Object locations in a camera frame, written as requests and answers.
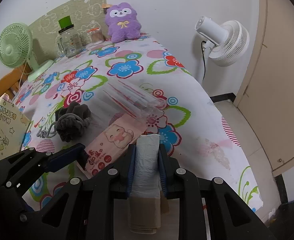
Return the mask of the white brown napkin pack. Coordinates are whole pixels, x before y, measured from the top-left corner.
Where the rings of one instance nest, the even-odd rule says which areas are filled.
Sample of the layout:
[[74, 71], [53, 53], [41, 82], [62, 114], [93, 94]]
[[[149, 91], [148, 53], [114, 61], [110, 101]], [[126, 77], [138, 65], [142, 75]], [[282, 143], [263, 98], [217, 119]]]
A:
[[161, 227], [161, 215], [169, 213], [158, 169], [160, 136], [141, 135], [136, 141], [134, 176], [128, 201], [131, 232], [153, 235]]

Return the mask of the pink tissue pack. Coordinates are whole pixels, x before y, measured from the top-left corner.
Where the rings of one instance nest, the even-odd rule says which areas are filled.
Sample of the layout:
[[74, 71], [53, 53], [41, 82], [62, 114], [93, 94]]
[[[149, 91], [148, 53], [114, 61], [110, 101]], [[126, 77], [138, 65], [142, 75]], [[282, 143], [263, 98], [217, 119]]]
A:
[[145, 131], [146, 123], [128, 114], [116, 119], [86, 147], [85, 176], [90, 179], [115, 162]]

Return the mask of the grey drawstring pouch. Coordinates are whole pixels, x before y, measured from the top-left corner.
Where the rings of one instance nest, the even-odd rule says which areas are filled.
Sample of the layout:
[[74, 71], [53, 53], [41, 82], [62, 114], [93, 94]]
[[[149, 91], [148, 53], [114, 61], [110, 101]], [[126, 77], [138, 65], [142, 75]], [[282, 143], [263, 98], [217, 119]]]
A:
[[86, 104], [72, 102], [55, 112], [55, 121], [48, 129], [41, 128], [36, 134], [39, 138], [52, 138], [59, 135], [61, 141], [71, 142], [80, 139], [91, 121], [91, 111]]

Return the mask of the clear plastic cup sleeve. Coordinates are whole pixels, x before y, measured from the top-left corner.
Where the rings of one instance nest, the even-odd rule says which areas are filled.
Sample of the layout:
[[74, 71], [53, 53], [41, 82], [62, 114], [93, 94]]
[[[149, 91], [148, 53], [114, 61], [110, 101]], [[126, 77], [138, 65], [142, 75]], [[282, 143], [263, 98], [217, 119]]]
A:
[[156, 120], [163, 115], [161, 100], [129, 82], [110, 79], [103, 91], [112, 102], [138, 121]]

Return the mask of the yellow cartoon storage box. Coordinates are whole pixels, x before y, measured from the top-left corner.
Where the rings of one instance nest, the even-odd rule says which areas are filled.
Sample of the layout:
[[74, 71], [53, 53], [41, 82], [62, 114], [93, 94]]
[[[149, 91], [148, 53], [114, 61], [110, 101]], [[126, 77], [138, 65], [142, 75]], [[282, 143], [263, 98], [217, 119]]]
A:
[[0, 97], [0, 160], [20, 151], [29, 123], [4, 93]]

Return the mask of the wooden bed headboard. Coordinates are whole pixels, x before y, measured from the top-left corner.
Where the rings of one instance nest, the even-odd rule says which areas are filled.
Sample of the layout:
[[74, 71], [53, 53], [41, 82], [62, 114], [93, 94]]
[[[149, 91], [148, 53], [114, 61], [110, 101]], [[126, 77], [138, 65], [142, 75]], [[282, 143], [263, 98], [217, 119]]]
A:
[[13, 99], [18, 93], [20, 86], [27, 81], [31, 68], [28, 63], [24, 63], [18, 68], [13, 69], [10, 73], [0, 79], [0, 98], [7, 93], [10, 99]]

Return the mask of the beige door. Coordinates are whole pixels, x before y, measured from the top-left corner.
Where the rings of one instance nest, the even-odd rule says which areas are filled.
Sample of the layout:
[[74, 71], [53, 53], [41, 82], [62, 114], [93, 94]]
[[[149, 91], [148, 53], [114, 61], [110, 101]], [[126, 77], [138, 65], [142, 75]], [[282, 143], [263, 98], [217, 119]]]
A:
[[279, 176], [294, 167], [294, 5], [262, 0], [259, 14], [260, 52], [238, 108]]

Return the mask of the green desk fan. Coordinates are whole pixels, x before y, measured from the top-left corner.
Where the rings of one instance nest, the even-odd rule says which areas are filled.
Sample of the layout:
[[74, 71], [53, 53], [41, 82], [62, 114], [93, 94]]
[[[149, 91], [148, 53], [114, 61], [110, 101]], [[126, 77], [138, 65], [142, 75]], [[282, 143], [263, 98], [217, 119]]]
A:
[[33, 52], [33, 37], [29, 27], [24, 23], [12, 23], [0, 34], [0, 61], [8, 68], [18, 68], [27, 63], [31, 72], [28, 81], [34, 81], [53, 64], [47, 60], [39, 64]]

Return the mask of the floral tablecloth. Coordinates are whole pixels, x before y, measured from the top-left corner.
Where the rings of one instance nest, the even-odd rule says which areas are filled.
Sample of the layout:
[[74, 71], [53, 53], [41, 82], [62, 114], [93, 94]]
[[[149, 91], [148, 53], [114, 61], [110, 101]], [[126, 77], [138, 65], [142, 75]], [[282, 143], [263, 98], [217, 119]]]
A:
[[56, 111], [72, 103], [92, 113], [81, 142], [90, 144], [124, 114], [158, 134], [169, 156], [196, 176], [223, 178], [252, 209], [263, 206], [254, 174], [229, 124], [184, 65], [149, 35], [118, 44], [88, 45], [57, 58], [22, 85], [15, 105], [30, 124], [22, 149], [52, 153], [68, 148], [53, 132]]

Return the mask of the glass mason jar mug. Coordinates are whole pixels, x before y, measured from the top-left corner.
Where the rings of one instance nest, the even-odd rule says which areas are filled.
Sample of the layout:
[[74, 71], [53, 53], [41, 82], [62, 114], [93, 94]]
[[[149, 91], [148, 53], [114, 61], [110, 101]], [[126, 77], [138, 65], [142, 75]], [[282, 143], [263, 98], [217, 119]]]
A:
[[74, 57], [82, 51], [83, 45], [73, 24], [61, 29], [58, 33], [58, 48], [67, 58]]

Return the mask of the green cup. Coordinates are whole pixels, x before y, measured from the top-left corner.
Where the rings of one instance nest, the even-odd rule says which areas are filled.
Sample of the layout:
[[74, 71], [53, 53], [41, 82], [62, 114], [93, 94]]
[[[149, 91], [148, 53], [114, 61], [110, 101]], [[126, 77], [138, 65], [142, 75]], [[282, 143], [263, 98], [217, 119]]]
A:
[[72, 25], [70, 16], [65, 16], [65, 17], [61, 18], [60, 20], [58, 20], [58, 23], [59, 23], [59, 26], [61, 29], [64, 29], [64, 28]]

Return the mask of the cotton swab container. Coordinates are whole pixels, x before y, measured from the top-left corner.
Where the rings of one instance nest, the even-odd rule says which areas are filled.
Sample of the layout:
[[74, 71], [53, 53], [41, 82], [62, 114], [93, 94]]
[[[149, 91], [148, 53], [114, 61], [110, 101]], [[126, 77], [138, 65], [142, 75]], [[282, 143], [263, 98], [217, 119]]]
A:
[[87, 31], [88, 35], [91, 38], [91, 42], [94, 45], [101, 44], [104, 42], [104, 35], [101, 31], [101, 28], [93, 28]]

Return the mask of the white standing fan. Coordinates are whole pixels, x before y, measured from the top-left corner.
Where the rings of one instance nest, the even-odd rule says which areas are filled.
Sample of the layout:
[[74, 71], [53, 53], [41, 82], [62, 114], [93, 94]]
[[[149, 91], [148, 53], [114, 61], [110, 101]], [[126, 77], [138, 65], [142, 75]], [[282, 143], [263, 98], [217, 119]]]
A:
[[202, 84], [206, 76], [207, 64], [211, 60], [220, 67], [228, 67], [239, 60], [247, 51], [250, 35], [237, 20], [215, 23], [206, 16], [195, 24], [192, 52], [199, 61], [195, 78]]

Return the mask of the purple plush bunny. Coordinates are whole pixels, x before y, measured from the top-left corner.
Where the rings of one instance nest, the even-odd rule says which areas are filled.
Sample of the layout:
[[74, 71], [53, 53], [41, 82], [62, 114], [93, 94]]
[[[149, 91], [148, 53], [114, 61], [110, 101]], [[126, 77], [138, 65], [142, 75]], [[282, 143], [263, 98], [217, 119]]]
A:
[[136, 11], [126, 2], [107, 9], [105, 23], [112, 43], [140, 38], [141, 24], [136, 17]]

